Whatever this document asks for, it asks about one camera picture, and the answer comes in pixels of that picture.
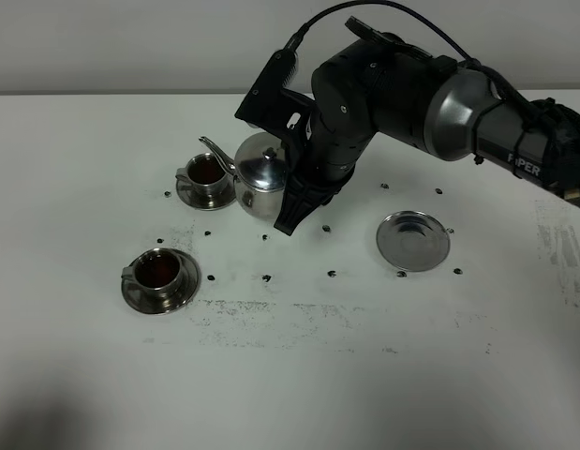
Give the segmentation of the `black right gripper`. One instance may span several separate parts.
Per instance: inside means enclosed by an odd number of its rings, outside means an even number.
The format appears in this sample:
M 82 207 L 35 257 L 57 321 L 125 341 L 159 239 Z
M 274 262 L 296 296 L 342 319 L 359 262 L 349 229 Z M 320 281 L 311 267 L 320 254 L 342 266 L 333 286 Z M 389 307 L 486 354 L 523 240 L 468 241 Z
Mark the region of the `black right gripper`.
M 364 119 L 313 112 L 310 137 L 289 176 L 275 228 L 291 236 L 349 181 L 364 151 Z

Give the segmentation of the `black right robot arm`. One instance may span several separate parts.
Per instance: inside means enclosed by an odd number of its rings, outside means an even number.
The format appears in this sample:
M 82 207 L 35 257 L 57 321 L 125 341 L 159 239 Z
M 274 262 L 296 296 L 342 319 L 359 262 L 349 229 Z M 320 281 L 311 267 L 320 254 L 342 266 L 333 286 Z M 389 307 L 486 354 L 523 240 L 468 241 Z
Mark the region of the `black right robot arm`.
M 305 125 L 283 139 L 291 169 L 275 226 L 285 234 L 340 191 L 378 134 L 444 161 L 494 163 L 580 209 L 580 114 L 524 98 L 488 67 L 385 35 L 320 65 L 311 87 L 292 100 Z

